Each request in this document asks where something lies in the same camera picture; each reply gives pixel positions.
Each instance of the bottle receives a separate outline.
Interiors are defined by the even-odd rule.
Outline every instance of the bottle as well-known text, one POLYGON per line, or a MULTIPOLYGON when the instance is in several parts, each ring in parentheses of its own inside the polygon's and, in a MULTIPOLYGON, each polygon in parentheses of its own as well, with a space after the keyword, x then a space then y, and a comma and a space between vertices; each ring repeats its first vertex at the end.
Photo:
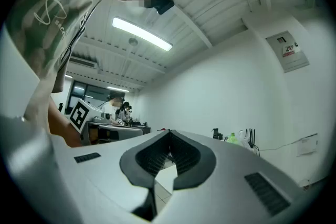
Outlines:
POLYGON ((235 137, 235 133, 232 133, 226 142, 238 145, 238 139, 235 137))

